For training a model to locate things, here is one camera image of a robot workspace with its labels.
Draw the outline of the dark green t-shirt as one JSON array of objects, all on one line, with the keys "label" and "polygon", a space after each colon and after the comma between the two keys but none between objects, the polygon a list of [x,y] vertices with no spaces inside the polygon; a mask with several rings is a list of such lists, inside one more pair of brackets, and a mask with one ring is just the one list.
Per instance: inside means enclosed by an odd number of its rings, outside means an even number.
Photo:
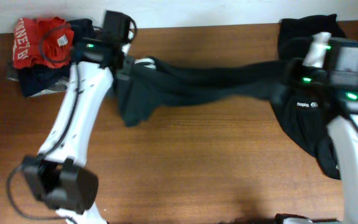
[{"label": "dark green t-shirt", "polygon": [[148,120],[160,106],[200,105],[232,95],[274,101],[289,68],[289,60],[232,68],[188,68],[146,57],[115,76],[115,95],[122,120],[132,127]]}]

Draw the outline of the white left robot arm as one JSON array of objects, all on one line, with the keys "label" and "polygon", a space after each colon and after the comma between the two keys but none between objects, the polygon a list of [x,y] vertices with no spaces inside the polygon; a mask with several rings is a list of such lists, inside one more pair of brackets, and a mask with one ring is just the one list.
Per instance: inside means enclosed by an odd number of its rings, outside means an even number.
[{"label": "white left robot arm", "polygon": [[36,156],[25,156],[7,179],[21,172],[34,198],[55,211],[52,220],[105,223],[96,206],[98,176],[86,169],[88,143],[99,108],[115,77],[127,74],[128,56],[137,35],[128,15],[106,11],[99,36],[84,37],[71,49],[69,86],[57,118]]}]

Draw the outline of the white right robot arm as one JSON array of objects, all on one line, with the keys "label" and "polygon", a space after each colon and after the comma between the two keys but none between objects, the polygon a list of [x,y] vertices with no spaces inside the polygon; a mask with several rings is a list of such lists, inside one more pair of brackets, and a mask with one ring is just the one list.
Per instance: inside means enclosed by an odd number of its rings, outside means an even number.
[{"label": "white right robot arm", "polygon": [[358,223],[358,41],[320,32],[278,45],[291,62],[272,105],[284,132],[342,182],[344,223]]}]

